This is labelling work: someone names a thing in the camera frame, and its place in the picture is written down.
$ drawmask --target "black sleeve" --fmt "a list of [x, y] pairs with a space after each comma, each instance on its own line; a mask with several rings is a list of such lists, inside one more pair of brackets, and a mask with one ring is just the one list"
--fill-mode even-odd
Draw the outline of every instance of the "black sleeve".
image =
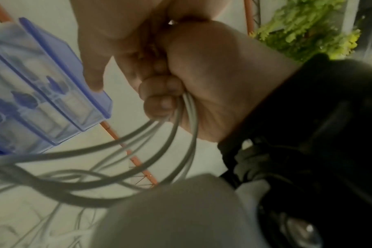
[[312, 154], [372, 194], [372, 66], [316, 55], [219, 144], [229, 171], [246, 139]]

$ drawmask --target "skin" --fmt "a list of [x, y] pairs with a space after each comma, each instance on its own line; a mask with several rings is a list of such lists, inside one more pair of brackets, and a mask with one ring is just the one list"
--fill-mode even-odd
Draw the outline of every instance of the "skin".
[[138, 90], [135, 65], [150, 37], [170, 20], [210, 20], [230, 0], [70, 0], [78, 23], [84, 77], [103, 90], [103, 74], [114, 56], [130, 85]]
[[[139, 95], [148, 117], [173, 113], [176, 98], [190, 92], [199, 115], [199, 138], [227, 137], [299, 64], [220, 22], [188, 22], [160, 32], [166, 60], [138, 62]], [[184, 113], [181, 126], [190, 130]]]

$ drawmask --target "green plant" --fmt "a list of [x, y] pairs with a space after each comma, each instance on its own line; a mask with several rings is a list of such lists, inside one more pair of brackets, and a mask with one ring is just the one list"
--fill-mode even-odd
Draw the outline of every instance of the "green plant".
[[288, 0], [272, 20], [252, 36], [269, 47], [300, 62], [317, 53], [338, 59], [352, 52], [360, 30], [341, 34], [329, 22], [329, 14], [340, 9], [345, 0]]

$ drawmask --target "blue plastic drawer organizer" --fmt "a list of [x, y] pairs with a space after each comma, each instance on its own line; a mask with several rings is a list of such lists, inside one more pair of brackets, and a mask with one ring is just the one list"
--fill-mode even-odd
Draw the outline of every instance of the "blue plastic drawer organizer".
[[26, 18], [0, 27], [0, 151], [39, 153], [110, 118], [78, 57]]

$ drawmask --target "fingernail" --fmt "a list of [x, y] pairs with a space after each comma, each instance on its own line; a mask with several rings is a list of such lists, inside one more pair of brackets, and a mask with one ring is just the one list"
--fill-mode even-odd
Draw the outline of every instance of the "fingernail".
[[173, 108], [173, 100], [170, 97], [165, 97], [161, 100], [161, 107], [163, 109], [172, 109]]
[[167, 88], [171, 92], [179, 90], [181, 87], [181, 81], [177, 78], [169, 78], [167, 81]]

